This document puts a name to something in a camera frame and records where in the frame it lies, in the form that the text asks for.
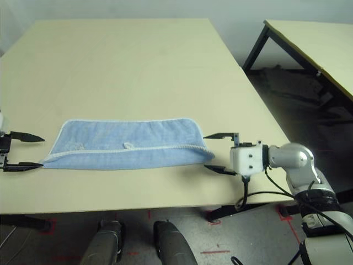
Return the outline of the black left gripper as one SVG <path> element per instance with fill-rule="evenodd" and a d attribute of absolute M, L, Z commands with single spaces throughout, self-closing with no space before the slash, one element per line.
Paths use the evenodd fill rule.
<path fill-rule="evenodd" d="M 43 138 L 24 132 L 11 131 L 10 134 L 1 136 L 1 169 L 4 172 L 23 172 L 36 168 L 40 168 L 43 164 L 32 162 L 20 162 L 18 164 L 8 164 L 8 153 L 12 139 L 20 140 L 21 142 L 43 142 Z"/>

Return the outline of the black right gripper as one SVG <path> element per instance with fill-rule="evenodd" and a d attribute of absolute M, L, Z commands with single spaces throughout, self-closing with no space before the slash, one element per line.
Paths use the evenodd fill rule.
<path fill-rule="evenodd" d="M 252 147 L 254 146 L 251 142 L 239 143 L 239 134 L 237 132 L 218 132 L 205 136 L 204 139 L 224 139 L 229 137 L 234 142 L 234 147 Z M 215 165 L 204 165 L 207 169 L 216 172 L 218 174 L 225 174 L 230 176 L 236 176 L 237 173 L 225 166 L 215 166 Z"/>

